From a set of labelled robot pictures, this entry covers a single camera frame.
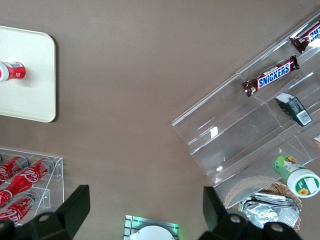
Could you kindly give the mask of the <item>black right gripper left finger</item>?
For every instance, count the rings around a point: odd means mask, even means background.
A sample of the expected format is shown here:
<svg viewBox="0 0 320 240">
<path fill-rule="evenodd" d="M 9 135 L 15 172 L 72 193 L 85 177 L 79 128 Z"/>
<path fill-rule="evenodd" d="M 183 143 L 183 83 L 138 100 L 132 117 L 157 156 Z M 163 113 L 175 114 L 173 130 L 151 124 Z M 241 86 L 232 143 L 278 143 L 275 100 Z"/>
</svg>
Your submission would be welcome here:
<svg viewBox="0 0 320 240">
<path fill-rule="evenodd" d="M 56 211 L 43 212 L 22 226 L 0 222 L 2 240 L 72 240 L 90 212 L 90 187 L 79 185 Z"/>
</svg>

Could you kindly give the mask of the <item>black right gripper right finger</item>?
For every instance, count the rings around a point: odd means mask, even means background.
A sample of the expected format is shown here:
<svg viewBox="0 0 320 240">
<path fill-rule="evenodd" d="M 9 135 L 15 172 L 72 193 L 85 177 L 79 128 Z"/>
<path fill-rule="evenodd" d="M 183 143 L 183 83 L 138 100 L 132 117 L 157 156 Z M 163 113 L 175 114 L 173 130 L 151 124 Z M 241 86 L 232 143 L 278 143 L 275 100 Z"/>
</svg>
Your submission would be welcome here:
<svg viewBox="0 0 320 240">
<path fill-rule="evenodd" d="M 201 240 L 298 240 L 299 235 L 281 222 L 253 225 L 239 211 L 227 211 L 212 186 L 203 188 L 202 212 L 208 230 Z"/>
</svg>

